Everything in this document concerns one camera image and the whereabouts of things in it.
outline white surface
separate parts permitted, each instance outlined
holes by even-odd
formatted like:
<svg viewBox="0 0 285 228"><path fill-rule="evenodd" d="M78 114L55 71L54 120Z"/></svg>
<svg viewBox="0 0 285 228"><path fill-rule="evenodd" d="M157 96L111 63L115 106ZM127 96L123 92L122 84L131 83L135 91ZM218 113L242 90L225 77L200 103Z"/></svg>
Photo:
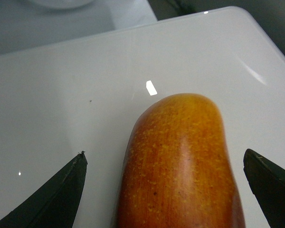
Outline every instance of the white surface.
<svg viewBox="0 0 285 228"><path fill-rule="evenodd" d="M0 54L156 21L147 0L94 0L66 10L45 8L28 0L0 0Z"/></svg>
<svg viewBox="0 0 285 228"><path fill-rule="evenodd" d="M108 228L135 121L184 92L219 106L247 228L268 228L243 156L285 168L285 58L240 8L0 56L0 219L84 150L74 228Z"/></svg>
<svg viewBox="0 0 285 228"><path fill-rule="evenodd" d="M84 6L94 0L29 0L29 1L53 9L72 9Z"/></svg>

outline white tray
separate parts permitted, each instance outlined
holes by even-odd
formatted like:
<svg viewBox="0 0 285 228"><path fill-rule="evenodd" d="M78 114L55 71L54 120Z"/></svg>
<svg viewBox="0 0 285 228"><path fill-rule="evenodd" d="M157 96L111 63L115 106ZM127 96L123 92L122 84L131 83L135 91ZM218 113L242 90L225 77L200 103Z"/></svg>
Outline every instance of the white tray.
<svg viewBox="0 0 285 228"><path fill-rule="evenodd" d="M285 168L285 57L235 7L0 56L0 219L83 150L74 228L108 228L135 121L183 92L219 106L247 228L268 228L242 160Z"/></svg>

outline white plate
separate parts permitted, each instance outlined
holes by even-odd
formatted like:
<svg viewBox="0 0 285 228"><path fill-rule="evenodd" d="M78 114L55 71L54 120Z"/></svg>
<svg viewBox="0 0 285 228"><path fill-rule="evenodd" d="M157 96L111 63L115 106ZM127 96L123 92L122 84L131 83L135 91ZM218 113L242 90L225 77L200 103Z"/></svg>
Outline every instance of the white plate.
<svg viewBox="0 0 285 228"><path fill-rule="evenodd" d="M0 56L0 219L83 150L74 228L108 228L135 121L183 92L219 106L247 228L268 228L243 156L285 168L285 58L234 7Z"/></svg>

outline white bowl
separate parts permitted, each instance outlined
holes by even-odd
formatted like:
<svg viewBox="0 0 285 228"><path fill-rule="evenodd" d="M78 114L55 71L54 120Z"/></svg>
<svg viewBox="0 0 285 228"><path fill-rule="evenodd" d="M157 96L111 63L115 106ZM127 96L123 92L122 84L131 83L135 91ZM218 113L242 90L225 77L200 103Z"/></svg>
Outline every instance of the white bowl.
<svg viewBox="0 0 285 228"><path fill-rule="evenodd" d="M94 0L29 0L37 5L53 9L72 9L84 6Z"/></svg>

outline apple skin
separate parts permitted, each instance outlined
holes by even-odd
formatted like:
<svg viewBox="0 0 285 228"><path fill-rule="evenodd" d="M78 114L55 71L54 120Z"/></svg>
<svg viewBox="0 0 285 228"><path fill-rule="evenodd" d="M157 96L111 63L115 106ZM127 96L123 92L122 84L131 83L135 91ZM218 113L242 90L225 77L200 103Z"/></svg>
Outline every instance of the apple skin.
<svg viewBox="0 0 285 228"><path fill-rule="evenodd" d="M197 94L148 108L130 136L118 228L244 228L220 112Z"/></svg>

